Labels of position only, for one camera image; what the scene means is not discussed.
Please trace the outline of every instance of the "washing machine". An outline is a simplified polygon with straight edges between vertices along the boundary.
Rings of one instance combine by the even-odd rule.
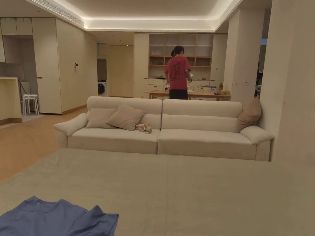
[[[107,97],[107,81],[98,80],[97,81],[98,94],[102,97]]]

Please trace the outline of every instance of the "black hair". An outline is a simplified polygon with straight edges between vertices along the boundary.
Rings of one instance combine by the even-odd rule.
[[[174,54],[177,55],[177,54],[180,54],[181,52],[184,53],[184,48],[182,46],[176,46],[174,48]]]

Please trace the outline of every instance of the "chair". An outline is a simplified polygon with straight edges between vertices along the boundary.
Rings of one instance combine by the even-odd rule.
[[[38,109],[38,95],[37,94],[24,94],[23,95],[23,114],[26,115],[26,103],[28,108],[28,113],[31,113],[30,110],[30,100],[34,101],[34,109],[35,113],[39,115],[39,109]]]

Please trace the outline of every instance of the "potted plant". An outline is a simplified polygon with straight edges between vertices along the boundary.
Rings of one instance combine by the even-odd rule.
[[[220,83],[219,85],[219,91],[222,91],[223,90],[223,83]]]

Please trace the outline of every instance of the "air vent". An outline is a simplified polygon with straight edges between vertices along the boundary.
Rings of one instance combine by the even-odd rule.
[[[46,0],[32,0],[33,2],[51,10],[52,12],[55,12],[56,14],[72,21],[73,23],[78,24],[79,26],[84,27],[84,22],[80,19],[78,19],[77,17],[67,13],[66,11],[60,9],[59,7],[55,6],[54,4],[51,4],[50,2],[46,1]]]

